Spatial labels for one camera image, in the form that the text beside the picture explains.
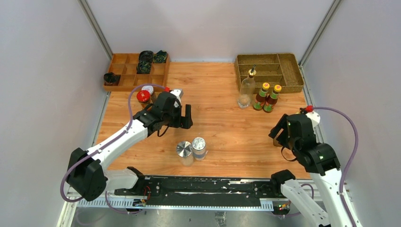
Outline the clear oil bottle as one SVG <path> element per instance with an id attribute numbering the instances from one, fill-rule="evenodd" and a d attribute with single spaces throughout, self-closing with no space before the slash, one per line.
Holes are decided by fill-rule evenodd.
<path id="1" fill-rule="evenodd" d="M 245 78 L 240 87 L 239 97 L 237 103 L 240 108 L 247 108 L 250 106 L 252 101 L 253 92 L 256 86 L 254 76 L 256 75 L 256 65 L 254 64 L 251 69 L 248 70 L 248 76 Z"/>

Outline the woven wicker divided tray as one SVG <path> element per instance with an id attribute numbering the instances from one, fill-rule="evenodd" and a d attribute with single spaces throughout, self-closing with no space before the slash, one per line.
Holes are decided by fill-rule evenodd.
<path id="1" fill-rule="evenodd" d="M 304 87 L 304 80 L 298 66 L 298 61 L 292 53 L 240 54 L 234 62 L 236 83 L 238 89 L 248 76 L 248 71 L 255 67 L 256 94 L 264 82 L 270 87 L 282 86 L 281 93 L 299 93 Z"/>

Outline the brownish glass oil bottle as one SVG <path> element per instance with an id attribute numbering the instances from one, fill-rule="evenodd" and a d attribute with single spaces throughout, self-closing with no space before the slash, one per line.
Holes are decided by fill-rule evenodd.
<path id="1" fill-rule="evenodd" d="M 277 141 L 276 138 L 273 139 L 273 146 L 275 146 L 275 147 L 281 147 L 281 145 L 279 144 L 279 142 Z"/>

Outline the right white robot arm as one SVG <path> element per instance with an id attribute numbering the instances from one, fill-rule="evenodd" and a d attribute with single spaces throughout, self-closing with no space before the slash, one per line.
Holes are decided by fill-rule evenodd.
<path id="1" fill-rule="evenodd" d="M 360 227 L 361 221 L 344 187 L 344 172 L 335 150 L 316 139 L 314 128 L 319 122 L 316 112 L 284 114 L 269 137 L 289 149 L 310 174 L 325 208 L 304 191 L 287 169 L 271 175 L 270 191 L 275 197 L 289 199 L 314 227 Z"/>

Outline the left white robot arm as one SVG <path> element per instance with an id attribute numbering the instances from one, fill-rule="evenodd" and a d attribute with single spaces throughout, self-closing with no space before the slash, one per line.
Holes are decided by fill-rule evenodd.
<path id="1" fill-rule="evenodd" d="M 110 164 L 136 143 L 148 138 L 162 127 L 189 129 L 193 122 L 191 106 L 185 106 L 182 116 L 183 91 L 161 92 L 154 104 L 132 116 L 114 135 L 86 150 L 75 149 L 70 156 L 68 170 L 63 178 L 82 199 L 93 201 L 105 191 L 127 189 L 133 195 L 144 192 L 145 183 L 133 167 L 108 170 Z"/>

